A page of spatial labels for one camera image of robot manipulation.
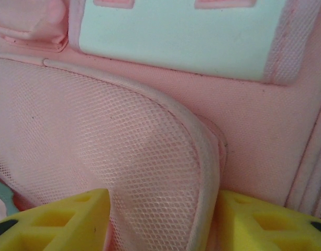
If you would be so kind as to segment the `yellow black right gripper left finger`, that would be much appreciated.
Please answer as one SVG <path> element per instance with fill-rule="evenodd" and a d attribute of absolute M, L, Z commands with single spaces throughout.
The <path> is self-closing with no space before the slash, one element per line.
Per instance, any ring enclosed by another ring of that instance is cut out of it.
<path fill-rule="evenodd" d="M 0 250 L 103 250 L 109 223 L 107 189 L 94 189 L 0 221 Z"/>

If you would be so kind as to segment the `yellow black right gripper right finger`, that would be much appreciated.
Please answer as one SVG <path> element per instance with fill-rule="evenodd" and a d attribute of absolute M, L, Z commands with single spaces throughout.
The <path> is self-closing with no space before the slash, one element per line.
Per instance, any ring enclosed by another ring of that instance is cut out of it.
<path fill-rule="evenodd" d="M 217 250 L 321 250 L 321 219 L 233 191 L 216 202 Z"/>

